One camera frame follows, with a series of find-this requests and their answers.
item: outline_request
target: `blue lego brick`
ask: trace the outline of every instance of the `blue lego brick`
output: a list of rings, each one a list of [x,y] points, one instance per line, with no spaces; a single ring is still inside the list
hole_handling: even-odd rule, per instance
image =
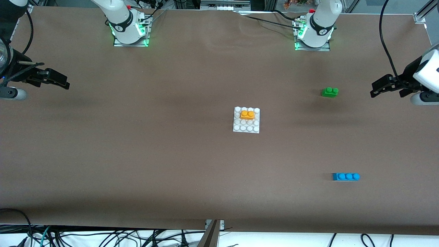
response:
[[[360,174],[358,173],[333,173],[332,180],[334,181],[358,181]]]

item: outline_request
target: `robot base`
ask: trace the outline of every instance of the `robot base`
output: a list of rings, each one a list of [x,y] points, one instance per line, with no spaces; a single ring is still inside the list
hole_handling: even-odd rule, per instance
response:
[[[152,17],[145,20],[142,24],[143,27],[140,27],[141,32],[145,32],[145,35],[141,37],[137,42],[132,44],[124,44],[121,43],[116,37],[114,37],[113,46],[115,47],[148,47],[149,46],[149,38],[151,36],[151,27],[152,27]]]
[[[303,32],[304,30],[304,24],[306,23],[305,16],[302,15],[300,18],[296,18],[294,21],[292,21],[293,26],[298,26],[301,29],[293,29],[294,34],[294,47],[295,50],[302,50],[302,51],[331,51],[329,47],[329,41],[326,41],[326,43],[321,47],[309,47],[305,45],[303,41],[301,41],[297,36],[299,35],[299,32]]]

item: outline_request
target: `tabletop surface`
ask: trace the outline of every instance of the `tabletop surface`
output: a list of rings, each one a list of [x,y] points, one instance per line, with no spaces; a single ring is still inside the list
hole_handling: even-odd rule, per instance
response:
[[[0,105],[1,207],[47,225],[439,234],[438,108],[370,98],[391,73],[378,15],[341,15],[330,52],[230,11],[167,11],[145,48],[113,47],[100,9],[32,17],[26,55],[71,86],[10,84],[28,99]],[[430,47],[411,15],[383,27],[400,73]],[[22,20],[11,45],[28,38]],[[261,109],[259,134],[232,131],[235,106]]]

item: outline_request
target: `teal cable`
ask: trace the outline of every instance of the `teal cable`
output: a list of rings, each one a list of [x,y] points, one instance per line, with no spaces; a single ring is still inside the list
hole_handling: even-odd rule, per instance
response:
[[[46,228],[46,230],[44,230],[44,232],[43,232],[43,236],[41,237],[40,247],[43,247],[43,241],[44,241],[44,238],[46,237],[46,234],[47,234],[47,231],[49,230],[49,228],[50,228],[50,226],[48,226]]]

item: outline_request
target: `lego brick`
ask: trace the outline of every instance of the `lego brick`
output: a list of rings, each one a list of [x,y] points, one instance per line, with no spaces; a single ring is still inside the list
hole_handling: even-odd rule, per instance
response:
[[[246,111],[247,115],[249,112],[253,112],[253,119],[241,119],[242,112]],[[247,108],[237,106],[233,113],[233,132],[243,132],[243,133],[259,133],[259,123],[260,123],[261,110],[259,108]]]
[[[333,173],[332,180],[334,181],[358,181],[360,174],[358,173]]]
[[[253,111],[241,111],[240,119],[253,120],[255,119],[255,113]]]
[[[327,87],[322,90],[322,96],[328,98],[335,98],[338,95],[338,88]]]

